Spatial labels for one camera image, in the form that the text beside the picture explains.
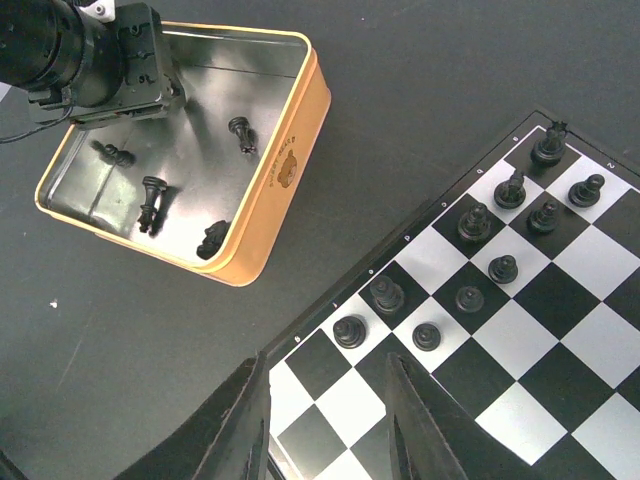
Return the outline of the black rook piece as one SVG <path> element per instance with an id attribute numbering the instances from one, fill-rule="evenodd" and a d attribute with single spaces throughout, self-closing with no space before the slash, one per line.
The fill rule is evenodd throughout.
<path id="1" fill-rule="evenodd" d="M 566 151 L 567 127 L 567 122 L 552 122 L 545 131 L 545 137 L 537 140 L 533 146 L 531 159 L 534 164 L 547 168 L 560 162 Z"/>

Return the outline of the black pawn in tin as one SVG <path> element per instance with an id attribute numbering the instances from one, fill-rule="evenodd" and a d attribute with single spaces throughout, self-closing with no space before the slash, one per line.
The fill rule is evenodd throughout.
<path id="1" fill-rule="evenodd" d="M 92 140 L 90 146 L 104 163 L 129 168 L 136 162 L 136 156 L 133 153 L 119 149 L 113 144 L 103 144 L 98 140 Z"/>

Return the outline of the black white chessboard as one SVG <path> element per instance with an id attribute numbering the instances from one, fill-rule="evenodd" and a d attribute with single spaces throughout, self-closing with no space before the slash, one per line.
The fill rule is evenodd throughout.
<path id="1" fill-rule="evenodd" d="M 639 475 L 639 166 L 530 113 L 270 349 L 279 479 L 388 479 L 407 358 L 540 479 Z"/>

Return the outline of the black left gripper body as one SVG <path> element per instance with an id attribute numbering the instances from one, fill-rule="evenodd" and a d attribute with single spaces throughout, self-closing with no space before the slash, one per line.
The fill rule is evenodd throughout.
<path id="1" fill-rule="evenodd" d="M 158 12 L 142 2 L 119 6 L 112 30 L 121 51 L 121 86 L 108 102 L 98 107 L 76 106 L 72 123 L 88 130 L 119 122 L 163 118 L 183 108 L 185 90 Z"/>

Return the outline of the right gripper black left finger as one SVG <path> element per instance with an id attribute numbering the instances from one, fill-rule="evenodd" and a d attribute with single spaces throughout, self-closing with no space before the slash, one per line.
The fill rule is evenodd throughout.
<path id="1" fill-rule="evenodd" d="M 245 359 L 169 437 L 119 479 L 264 479 L 271 396 L 267 355 Z"/>

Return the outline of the black king piece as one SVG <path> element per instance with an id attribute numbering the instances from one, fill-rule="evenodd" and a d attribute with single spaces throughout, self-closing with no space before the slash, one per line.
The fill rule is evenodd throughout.
<path id="1" fill-rule="evenodd" d="M 375 308 L 383 314 L 397 312 L 404 303 L 404 291 L 390 277 L 380 275 L 369 284 Z"/>

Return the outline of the black bishop piece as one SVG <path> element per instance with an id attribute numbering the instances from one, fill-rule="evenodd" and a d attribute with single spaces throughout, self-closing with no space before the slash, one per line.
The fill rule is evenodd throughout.
<path id="1" fill-rule="evenodd" d="M 457 232 L 459 237 L 470 243 L 481 243 L 488 239 L 491 233 L 489 210 L 484 203 L 474 203 L 458 220 Z"/>

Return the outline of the black knight in tin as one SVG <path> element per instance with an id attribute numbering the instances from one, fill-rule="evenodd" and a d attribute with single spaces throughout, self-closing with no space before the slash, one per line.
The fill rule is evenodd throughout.
<path id="1" fill-rule="evenodd" d="M 220 220 L 205 229 L 205 237 L 196 249 L 196 255 L 208 260 L 217 254 L 229 231 L 230 223 Z"/>

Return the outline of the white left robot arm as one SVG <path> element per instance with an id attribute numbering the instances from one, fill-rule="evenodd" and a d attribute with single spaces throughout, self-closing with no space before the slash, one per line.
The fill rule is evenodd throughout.
<path id="1" fill-rule="evenodd" d="M 1 81 L 39 125 L 82 129 L 162 118 L 185 103 L 160 15 L 146 3 L 4 1 Z"/>

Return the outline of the black pawn on board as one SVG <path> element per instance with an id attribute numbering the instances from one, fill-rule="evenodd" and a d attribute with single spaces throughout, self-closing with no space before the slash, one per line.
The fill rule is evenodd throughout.
<path id="1" fill-rule="evenodd" d="M 580 208 L 588 208 L 600 200 L 600 190 L 605 184 L 601 174 L 592 174 L 586 180 L 579 181 L 570 187 L 568 199 L 571 204 Z"/>

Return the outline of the yellow bear tin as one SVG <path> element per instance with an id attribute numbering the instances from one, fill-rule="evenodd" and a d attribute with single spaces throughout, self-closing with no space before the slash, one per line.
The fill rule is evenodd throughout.
<path id="1" fill-rule="evenodd" d="M 165 22 L 186 104 L 166 117 L 67 130 L 34 193 L 52 218 L 215 281 L 242 287 L 264 269 L 331 103 L 310 39 L 299 32 Z M 257 151 L 229 121 L 246 117 Z M 92 140 L 136 156 L 104 163 Z M 147 233 L 142 180 L 167 182 Z M 230 223 L 212 258 L 205 229 Z"/>

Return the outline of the black chess piece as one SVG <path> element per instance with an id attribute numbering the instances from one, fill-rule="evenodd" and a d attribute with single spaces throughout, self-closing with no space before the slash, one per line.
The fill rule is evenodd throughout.
<path id="1" fill-rule="evenodd" d="M 516 170 L 494 189 L 494 201 L 503 209 L 516 209 L 525 199 L 526 189 L 524 188 L 524 173 L 522 171 Z"/>

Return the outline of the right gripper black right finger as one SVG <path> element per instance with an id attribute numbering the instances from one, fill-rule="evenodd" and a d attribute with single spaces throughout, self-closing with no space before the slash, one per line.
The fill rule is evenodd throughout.
<path id="1" fill-rule="evenodd" d="M 387 357 L 385 405 L 394 479 L 515 477 L 515 456 L 405 356 Z"/>

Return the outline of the black rook in tin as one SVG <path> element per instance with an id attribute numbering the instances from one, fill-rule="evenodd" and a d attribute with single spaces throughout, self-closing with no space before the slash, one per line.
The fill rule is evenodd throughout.
<path id="1" fill-rule="evenodd" d="M 239 140 L 239 147 L 244 154 L 254 154 L 257 151 L 255 133 L 246 117 L 237 116 L 228 123 L 229 132 Z"/>

